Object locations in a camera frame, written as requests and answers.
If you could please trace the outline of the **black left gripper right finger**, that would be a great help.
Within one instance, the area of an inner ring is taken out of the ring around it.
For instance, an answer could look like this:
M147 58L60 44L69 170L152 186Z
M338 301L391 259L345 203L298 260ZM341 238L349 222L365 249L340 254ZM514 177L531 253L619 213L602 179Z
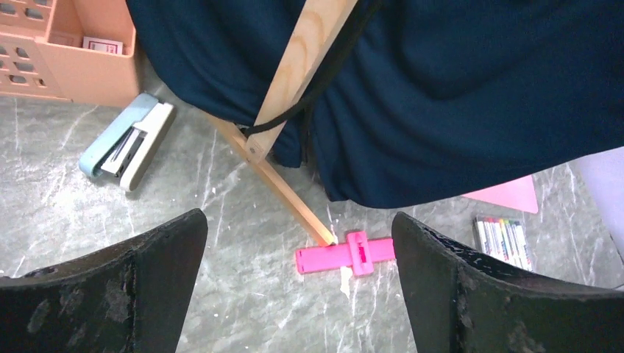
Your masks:
M405 213L391 225L419 352L621 352L623 293L535 274Z

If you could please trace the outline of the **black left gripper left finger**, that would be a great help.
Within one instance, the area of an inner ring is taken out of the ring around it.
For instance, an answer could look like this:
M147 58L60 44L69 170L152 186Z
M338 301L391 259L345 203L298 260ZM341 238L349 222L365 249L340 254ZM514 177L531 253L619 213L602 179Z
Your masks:
M174 352L208 223L190 210L82 257L1 278L3 352Z

